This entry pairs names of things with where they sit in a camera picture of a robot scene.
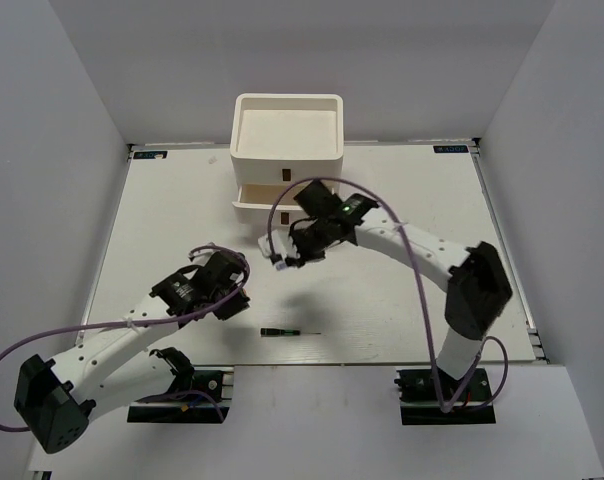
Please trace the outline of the slim black green screwdriver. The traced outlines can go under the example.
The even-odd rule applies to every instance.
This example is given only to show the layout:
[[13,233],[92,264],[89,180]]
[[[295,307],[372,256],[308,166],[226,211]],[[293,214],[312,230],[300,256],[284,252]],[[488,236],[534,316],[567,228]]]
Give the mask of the slim black green screwdriver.
[[261,328],[261,337],[294,337],[302,335],[319,335],[319,332],[303,332],[297,329]]

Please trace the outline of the white drawer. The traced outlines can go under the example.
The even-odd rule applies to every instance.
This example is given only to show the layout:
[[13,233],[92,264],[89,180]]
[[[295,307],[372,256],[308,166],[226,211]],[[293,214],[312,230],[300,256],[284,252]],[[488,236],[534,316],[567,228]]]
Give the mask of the white drawer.
[[[307,182],[295,186],[284,195],[273,215],[273,226],[289,226],[294,221],[307,217],[303,209],[294,201],[294,196],[306,186]],[[238,222],[245,225],[265,226],[272,204],[284,189],[284,185],[241,185],[237,199],[232,202]]]
[[337,160],[256,160],[232,158],[239,185],[284,185],[310,177],[337,177],[343,159]]

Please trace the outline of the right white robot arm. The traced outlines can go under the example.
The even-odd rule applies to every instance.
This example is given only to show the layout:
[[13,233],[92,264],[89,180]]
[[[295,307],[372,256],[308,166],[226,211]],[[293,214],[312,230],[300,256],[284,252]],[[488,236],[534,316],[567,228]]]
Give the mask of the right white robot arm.
[[433,351],[438,368],[433,384],[448,399],[466,391],[470,385],[468,371],[513,296],[497,249],[487,242],[475,246],[449,242],[405,223],[378,195],[364,188],[341,199],[321,180],[314,179],[294,200],[312,223],[290,231],[290,265],[319,261],[328,247],[348,242],[412,269],[421,301],[426,299],[425,281],[444,292],[448,330],[441,348]]

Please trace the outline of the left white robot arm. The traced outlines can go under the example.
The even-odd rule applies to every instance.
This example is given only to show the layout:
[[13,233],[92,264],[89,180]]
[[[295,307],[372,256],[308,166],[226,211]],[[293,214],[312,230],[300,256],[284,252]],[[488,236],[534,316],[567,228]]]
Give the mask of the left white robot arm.
[[219,400],[184,353],[157,343],[207,314],[227,320],[246,310],[249,266],[243,254],[214,245],[189,260],[114,325],[50,359],[22,363],[14,407],[45,453],[66,449],[91,422],[133,402]]

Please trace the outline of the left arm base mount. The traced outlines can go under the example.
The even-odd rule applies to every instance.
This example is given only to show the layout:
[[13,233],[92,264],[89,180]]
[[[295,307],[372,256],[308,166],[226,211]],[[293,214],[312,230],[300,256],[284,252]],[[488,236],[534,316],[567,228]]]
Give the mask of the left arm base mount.
[[169,386],[128,408],[131,424],[223,424],[231,407],[233,367],[196,367],[181,351],[154,349],[172,375]]

